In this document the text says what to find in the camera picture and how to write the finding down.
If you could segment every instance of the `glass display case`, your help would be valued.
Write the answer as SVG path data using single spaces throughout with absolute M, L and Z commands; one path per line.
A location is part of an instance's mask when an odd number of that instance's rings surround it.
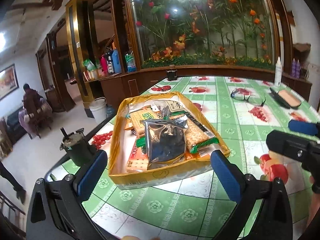
M 131 0 L 142 68 L 243 65 L 274 70 L 267 0 Z

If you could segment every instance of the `person's leg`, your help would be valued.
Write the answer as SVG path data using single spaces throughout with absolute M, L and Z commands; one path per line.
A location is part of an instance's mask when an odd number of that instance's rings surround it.
M 13 189 L 17 192 L 17 198 L 19 198 L 23 204 L 26 199 L 26 191 L 16 181 L 14 176 L 12 176 L 12 174 L 4 167 L 2 162 L 0 162 L 0 175 L 12 184 Z

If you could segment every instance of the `yellow box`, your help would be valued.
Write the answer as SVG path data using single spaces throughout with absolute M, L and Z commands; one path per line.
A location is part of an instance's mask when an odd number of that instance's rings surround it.
M 124 146 L 122 141 L 124 140 L 123 127 L 126 123 L 126 114 L 128 114 L 129 104 L 143 103 L 148 100 L 161 100 L 170 98 L 179 98 L 179 101 L 186 107 L 186 109 L 204 126 L 209 128 L 215 136 L 219 139 L 219 145 L 223 154 L 228 157 L 230 150 L 228 149 L 225 142 L 222 140 L 219 133 L 215 128 L 208 122 L 204 115 L 198 110 L 198 108 L 185 96 L 179 92 L 169 92 L 164 94 L 155 95 L 143 95 L 134 98 L 126 98 L 122 101 L 119 106 L 118 113 L 116 116 L 116 122 L 113 128 L 113 136 L 110 148 L 110 160 L 109 160 L 109 176 L 113 182 L 120 189 L 132 189 L 140 187 L 150 187 L 160 185 L 164 183 L 173 182 L 180 179 L 186 179 L 203 172 L 211 170 L 210 156 L 204 156 L 197 159 L 189 159 L 180 163 L 176 163 L 170 166 L 140 171 L 136 173 L 121 173 L 116 172 L 116 162 L 126 162 L 124 160 Z

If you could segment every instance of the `black shoe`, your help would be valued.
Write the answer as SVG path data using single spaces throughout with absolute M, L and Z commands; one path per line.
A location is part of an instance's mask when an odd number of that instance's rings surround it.
M 26 191 L 24 189 L 17 191 L 17 199 L 24 205 L 24 202 L 26 201 Z

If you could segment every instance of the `purple bottle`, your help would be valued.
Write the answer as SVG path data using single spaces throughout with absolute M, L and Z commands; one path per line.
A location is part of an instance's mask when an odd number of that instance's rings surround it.
M 297 64 L 296 64 L 296 74 L 295 74 L 296 78 L 300 78 L 300 69 L 301 69 L 301 65 L 300 65 L 300 62 L 298 60 Z
M 291 64 L 291 76 L 292 77 L 296 76 L 296 64 L 297 64 L 297 62 L 293 59 L 292 64 Z

